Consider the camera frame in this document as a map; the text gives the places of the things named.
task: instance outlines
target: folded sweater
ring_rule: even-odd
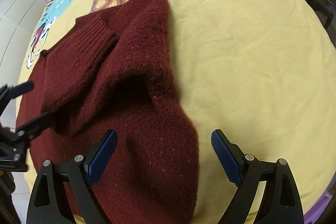
[[[186,224],[196,205],[198,140],[178,102],[170,68],[167,0],[129,0],[76,20],[41,52],[17,126],[56,114],[31,142],[36,170],[46,159],[84,153],[107,129],[118,146],[93,191],[113,224]],[[69,185],[70,207],[80,212]]]

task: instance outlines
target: silver screw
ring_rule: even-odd
[[[43,166],[46,166],[46,167],[47,167],[50,163],[51,163],[50,160],[45,160],[45,161],[43,162]]]
[[[80,161],[82,161],[83,159],[84,159],[83,155],[77,155],[77,156],[75,157],[75,161],[76,161],[76,162],[80,162]]]
[[[21,130],[21,131],[19,131],[19,132],[17,133],[17,135],[18,135],[19,137],[23,136],[24,134],[25,134],[25,132],[24,132],[23,130]]]
[[[245,158],[246,158],[247,160],[249,160],[249,161],[254,160],[254,156],[251,155],[251,154],[246,154],[246,155],[245,155]]]
[[[20,154],[15,154],[13,159],[14,159],[14,160],[19,160],[20,158],[21,158],[21,155],[20,155]]]
[[[286,165],[286,164],[287,164],[287,161],[286,161],[285,159],[280,159],[280,160],[279,160],[279,163],[280,163],[281,165]]]

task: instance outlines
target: mattress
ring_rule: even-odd
[[[20,82],[29,78],[41,50],[55,45],[76,18],[126,1],[49,0]],[[210,135],[217,128],[259,160],[285,158],[307,212],[336,170],[336,55],[316,14],[304,0],[168,1],[179,103],[199,140],[192,223],[216,224],[236,191],[211,147]],[[32,187],[36,172],[28,159],[25,177]],[[248,224],[263,188],[260,183]]]

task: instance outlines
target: yellow fabric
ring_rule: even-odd
[[[99,0],[96,7],[108,1],[108,7],[117,4]],[[236,191],[211,147],[217,128],[259,160],[285,158],[307,212],[336,170],[336,55],[317,16],[304,0],[168,1],[171,67],[180,105],[199,137],[193,224],[216,224]],[[92,3],[73,0],[36,48],[53,46]],[[20,82],[37,60],[28,69],[27,58]],[[30,186],[35,177],[31,168]],[[259,188],[248,224],[260,204]]]

